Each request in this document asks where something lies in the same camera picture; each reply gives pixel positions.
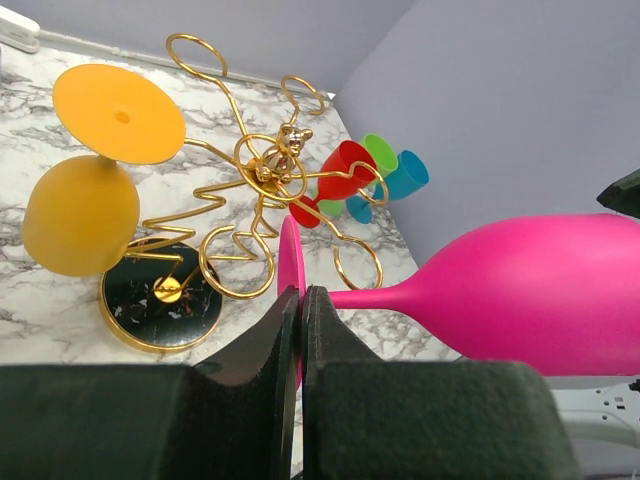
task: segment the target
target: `white marble surface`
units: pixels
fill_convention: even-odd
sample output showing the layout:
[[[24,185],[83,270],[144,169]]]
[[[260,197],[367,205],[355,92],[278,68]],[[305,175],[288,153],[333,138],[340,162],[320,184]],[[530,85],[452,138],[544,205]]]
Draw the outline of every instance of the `white marble surface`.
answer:
[[[187,134],[204,139],[231,153],[240,137],[226,98],[213,84],[190,78],[177,70],[131,66],[85,55],[42,49],[27,55],[3,47],[0,81],[0,363],[195,363],[218,351],[255,323],[276,297],[275,282],[266,294],[250,301],[225,300],[218,327],[195,348],[176,355],[153,355],[133,350],[116,339],[105,326],[97,303],[98,277],[65,278],[54,275],[26,254],[20,226],[29,194],[40,176],[58,162],[84,152],[58,121],[51,89],[66,69],[83,63],[110,63],[142,74],[166,91],[181,107]],[[228,83],[252,132],[273,134],[288,119],[292,106],[284,95],[263,85]],[[301,102],[303,110],[312,100]],[[337,112],[329,107],[321,117],[300,115],[298,125],[310,127],[314,138],[307,143],[302,160],[310,170],[322,161],[348,134]],[[238,178],[222,160],[194,147],[185,147],[171,161],[159,166],[129,167],[140,194],[141,218],[167,215],[201,206],[191,195],[199,186]],[[235,189],[228,204],[208,215],[185,221],[198,235],[214,226],[239,222],[246,227],[255,194]],[[284,211],[269,212],[279,226]],[[398,283],[416,270],[406,245],[385,209],[377,209],[375,222],[360,225],[347,214],[337,221],[344,232],[369,241],[378,252],[385,272],[385,285]],[[333,268],[330,246],[334,243],[326,227],[302,230],[307,279],[329,290],[344,286]],[[277,242],[269,242],[277,249]],[[231,243],[220,245],[231,251]],[[342,258],[347,271],[360,285],[373,278],[367,254],[346,246]],[[261,265],[238,267],[220,263],[222,278],[247,282],[262,271]],[[454,359],[458,355],[431,337],[411,319],[391,312],[343,311],[341,316],[376,353],[385,359]],[[301,411],[296,415],[293,471],[301,465]]]

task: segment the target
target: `gray wall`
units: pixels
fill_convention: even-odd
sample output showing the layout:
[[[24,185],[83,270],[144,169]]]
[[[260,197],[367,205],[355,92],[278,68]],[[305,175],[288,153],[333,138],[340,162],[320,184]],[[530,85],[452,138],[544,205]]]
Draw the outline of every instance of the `gray wall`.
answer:
[[[600,211],[640,168],[640,2],[421,0],[336,104],[426,160],[432,184],[391,205],[419,264],[487,222]]]
[[[166,56],[175,32],[201,36],[246,75],[300,75],[336,92],[415,0],[3,0],[40,27],[83,40]],[[215,59],[195,45],[185,58]]]

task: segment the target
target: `black round base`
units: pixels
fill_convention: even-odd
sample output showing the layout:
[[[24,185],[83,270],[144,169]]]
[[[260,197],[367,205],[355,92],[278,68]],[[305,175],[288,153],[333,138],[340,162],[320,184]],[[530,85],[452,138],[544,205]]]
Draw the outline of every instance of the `black round base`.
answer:
[[[138,240],[158,242],[162,238]],[[173,277],[184,281],[197,273],[174,303],[160,301],[154,283],[169,272],[172,261],[124,257],[100,282],[100,306],[107,325],[128,345],[152,352],[179,352],[209,335],[220,317],[222,295],[204,279],[198,265],[198,252],[185,243],[152,250],[149,253],[179,254],[184,262]]]

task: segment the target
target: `black object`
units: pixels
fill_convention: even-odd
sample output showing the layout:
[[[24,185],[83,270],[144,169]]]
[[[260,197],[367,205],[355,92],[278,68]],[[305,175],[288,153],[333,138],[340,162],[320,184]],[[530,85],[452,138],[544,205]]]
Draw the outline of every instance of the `black object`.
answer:
[[[137,243],[161,240],[152,238]],[[222,308],[222,294],[205,280],[198,265],[198,251],[193,247],[177,243],[153,253],[182,256],[184,260],[173,275],[180,282],[195,270],[197,274],[178,301],[164,303],[153,293],[154,283],[167,273],[171,262],[124,257],[101,281],[105,321],[119,338],[136,348],[152,351],[189,348],[214,329]]]
[[[615,212],[640,218],[640,170],[609,185],[597,201]]]
[[[291,287],[194,367],[0,367],[0,478],[288,479],[299,347],[296,478],[581,478],[527,367],[383,362],[326,289],[299,310]]]
[[[288,479],[298,308],[195,367],[0,368],[0,478]]]

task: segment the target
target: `white plastic part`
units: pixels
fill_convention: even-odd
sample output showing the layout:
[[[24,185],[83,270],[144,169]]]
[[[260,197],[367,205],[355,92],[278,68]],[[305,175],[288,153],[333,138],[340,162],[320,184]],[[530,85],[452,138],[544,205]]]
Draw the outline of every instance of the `white plastic part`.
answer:
[[[552,390],[569,436],[640,448],[640,391],[630,388],[636,384]]]
[[[23,52],[36,53],[40,49],[40,25],[0,5],[0,42]]]

